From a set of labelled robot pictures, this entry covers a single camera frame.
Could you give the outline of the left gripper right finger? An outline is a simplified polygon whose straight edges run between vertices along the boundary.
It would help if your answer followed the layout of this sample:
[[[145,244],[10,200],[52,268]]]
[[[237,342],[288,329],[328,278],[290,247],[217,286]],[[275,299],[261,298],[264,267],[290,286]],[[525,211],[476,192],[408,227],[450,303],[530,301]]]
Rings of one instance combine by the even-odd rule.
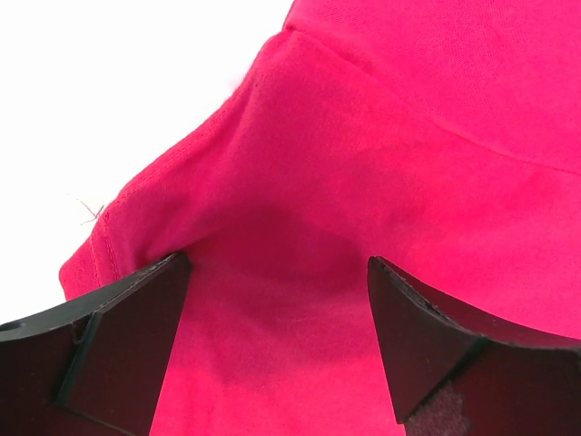
[[[484,312],[381,257],[369,303],[408,435],[577,435],[580,342]]]

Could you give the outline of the red t-shirt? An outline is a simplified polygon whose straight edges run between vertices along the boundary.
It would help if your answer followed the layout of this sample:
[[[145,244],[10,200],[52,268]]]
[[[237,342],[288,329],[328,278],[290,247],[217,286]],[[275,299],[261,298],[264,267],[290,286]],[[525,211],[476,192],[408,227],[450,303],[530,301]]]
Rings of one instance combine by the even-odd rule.
[[[73,299],[176,251],[194,272],[154,435],[400,435],[373,255],[578,337],[580,4],[295,2],[60,281]]]

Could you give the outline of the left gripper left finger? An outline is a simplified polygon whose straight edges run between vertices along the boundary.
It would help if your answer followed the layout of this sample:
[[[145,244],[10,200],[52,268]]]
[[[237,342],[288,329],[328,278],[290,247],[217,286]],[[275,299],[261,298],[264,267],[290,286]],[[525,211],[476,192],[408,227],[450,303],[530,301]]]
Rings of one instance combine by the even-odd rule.
[[[2,434],[149,434],[191,272],[175,253],[2,324]]]

